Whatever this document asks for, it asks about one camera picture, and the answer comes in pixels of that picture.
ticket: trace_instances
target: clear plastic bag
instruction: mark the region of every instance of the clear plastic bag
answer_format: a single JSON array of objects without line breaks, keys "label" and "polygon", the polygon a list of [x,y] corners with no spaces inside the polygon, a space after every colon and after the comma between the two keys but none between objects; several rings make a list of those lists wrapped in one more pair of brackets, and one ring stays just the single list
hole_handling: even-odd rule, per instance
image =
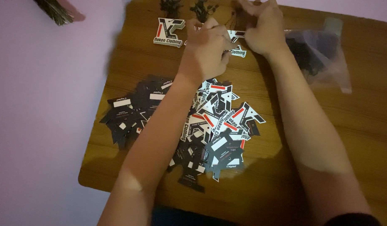
[{"label": "clear plastic bag", "polygon": [[340,34],[341,28],[339,34],[329,29],[286,30],[286,42],[312,89],[338,84],[343,93],[352,93]]}]

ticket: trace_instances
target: wood grain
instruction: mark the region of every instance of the wood grain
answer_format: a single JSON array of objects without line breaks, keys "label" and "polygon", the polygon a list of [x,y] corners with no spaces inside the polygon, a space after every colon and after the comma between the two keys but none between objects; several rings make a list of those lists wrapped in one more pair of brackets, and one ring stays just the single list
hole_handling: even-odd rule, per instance
[{"label": "wood grain", "polygon": [[[231,17],[228,1],[219,3],[214,17],[226,23]],[[181,18],[190,19],[193,1],[183,1]],[[336,127],[374,214],[387,225],[387,23],[369,19],[281,7],[286,28],[321,28],[325,17],[344,21],[342,47],[352,80],[352,95],[338,87],[316,90],[315,95]],[[90,135],[79,183],[111,191],[126,156],[112,144],[110,130],[98,121],[109,109],[107,100],[133,91],[147,74],[175,76],[184,47],[153,44],[162,17],[156,0],[134,0],[111,54],[108,78]],[[186,40],[186,30],[177,30]],[[244,40],[238,41],[248,50]],[[219,183],[199,178],[206,193],[177,183],[182,168],[165,174],[156,202],[244,225],[309,224],[304,192],[285,142],[274,78],[264,58],[248,51],[245,58],[231,57],[219,80],[230,80],[241,97],[267,123],[258,125],[260,137],[245,144],[246,168],[221,173]]]}]

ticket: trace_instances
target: broom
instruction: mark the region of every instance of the broom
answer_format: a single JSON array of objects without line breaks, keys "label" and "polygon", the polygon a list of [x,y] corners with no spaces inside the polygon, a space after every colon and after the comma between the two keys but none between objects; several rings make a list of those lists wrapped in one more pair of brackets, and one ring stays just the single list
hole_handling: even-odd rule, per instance
[{"label": "broom", "polygon": [[74,17],[56,0],[34,1],[58,26],[69,24],[74,21]]}]

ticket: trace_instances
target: red stripe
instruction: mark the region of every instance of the red stripe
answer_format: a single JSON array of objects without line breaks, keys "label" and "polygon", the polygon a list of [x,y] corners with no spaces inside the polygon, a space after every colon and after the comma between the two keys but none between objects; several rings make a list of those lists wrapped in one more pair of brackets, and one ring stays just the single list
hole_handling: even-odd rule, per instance
[{"label": "red stripe", "polygon": [[216,88],[216,89],[226,89],[224,86],[215,86],[215,85],[211,85],[210,87],[211,87],[211,88]]},{"label": "red stripe", "polygon": [[224,125],[226,125],[227,127],[230,127],[231,129],[237,131],[237,128],[235,126],[232,126],[232,125],[230,125],[230,124],[228,124],[226,122],[224,122]]},{"label": "red stripe", "polygon": [[192,115],[192,117],[195,117],[195,118],[198,118],[198,119],[204,119],[202,116],[198,116],[198,115]]},{"label": "red stripe", "polygon": [[163,24],[160,24],[158,26],[158,31],[157,31],[157,37],[160,37],[160,32],[161,32],[161,28],[163,27]]},{"label": "red stripe", "polygon": [[205,120],[207,121],[207,123],[210,124],[211,127],[214,127],[214,124],[211,123],[210,119],[207,117],[207,115],[203,115],[203,117],[205,117]]},{"label": "red stripe", "polygon": [[239,115],[242,111],[244,110],[244,108],[241,108],[240,110],[238,110],[231,118],[235,118],[237,115]]}]

